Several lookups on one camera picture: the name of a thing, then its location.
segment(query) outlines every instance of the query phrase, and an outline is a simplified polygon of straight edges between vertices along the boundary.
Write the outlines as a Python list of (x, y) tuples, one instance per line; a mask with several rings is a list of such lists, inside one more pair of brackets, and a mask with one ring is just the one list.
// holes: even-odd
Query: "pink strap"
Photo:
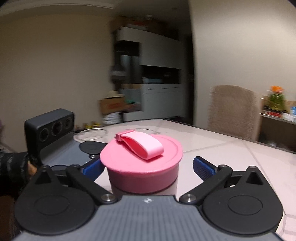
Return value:
[(149, 160), (164, 152), (163, 145), (149, 134), (128, 130), (115, 135), (117, 141), (124, 141), (140, 158)]

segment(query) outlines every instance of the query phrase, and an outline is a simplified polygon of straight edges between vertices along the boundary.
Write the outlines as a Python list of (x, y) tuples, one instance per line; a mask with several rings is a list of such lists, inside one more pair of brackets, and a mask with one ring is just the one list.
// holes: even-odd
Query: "blue gripper pad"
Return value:
[(208, 178), (215, 175), (215, 166), (209, 166), (207, 161), (199, 156), (195, 157), (193, 160), (193, 170), (194, 172), (203, 180), (207, 180)]
[(83, 166), (83, 175), (87, 176), (92, 181), (95, 181), (99, 175), (103, 173), (105, 166), (100, 159), (90, 161)]

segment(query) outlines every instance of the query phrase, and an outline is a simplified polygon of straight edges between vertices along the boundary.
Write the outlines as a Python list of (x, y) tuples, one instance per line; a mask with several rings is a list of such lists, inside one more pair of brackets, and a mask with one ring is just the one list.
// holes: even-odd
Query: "white tabletop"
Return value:
[[(96, 141), (108, 143), (114, 138), (115, 133), (137, 128), (156, 131), (182, 144), (183, 158), (179, 165), (177, 198), (202, 183), (192, 168), (196, 156), (201, 156), (216, 166), (226, 164), (236, 171), (245, 171), (251, 165), (259, 167), (284, 207), (284, 216), (277, 233), (284, 240), (296, 240), (295, 154), (161, 119), (125, 122), (104, 127), (108, 131), (107, 135)], [(95, 182), (111, 191), (106, 171)]]

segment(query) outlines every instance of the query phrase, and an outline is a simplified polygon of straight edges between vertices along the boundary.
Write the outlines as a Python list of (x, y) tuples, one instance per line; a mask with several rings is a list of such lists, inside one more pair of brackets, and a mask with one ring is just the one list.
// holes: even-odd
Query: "white cabinet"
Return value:
[(181, 43), (177, 40), (127, 27), (121, 27), (117, 38), (140, 43), (140, 65), (181, 68)]
[(181, 116), (180, 84), (148, 84), (141, 88), (142, 111), (124, 114), (124, 121)]

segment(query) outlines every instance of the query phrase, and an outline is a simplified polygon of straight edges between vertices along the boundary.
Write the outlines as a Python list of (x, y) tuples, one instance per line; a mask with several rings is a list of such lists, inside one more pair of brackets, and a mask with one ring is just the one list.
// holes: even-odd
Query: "blue textured pad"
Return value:
[(104, 171), (105, 166), (102, 164), (101, 160), (98, 159), (95, 162), (84, 167), (82, 173), (87, 176), (92, 181), (96, 180), (99, 175)]
[(193, 160), (193, 170), (203, 181), (215, 175), (215, 170), (197, 157)]

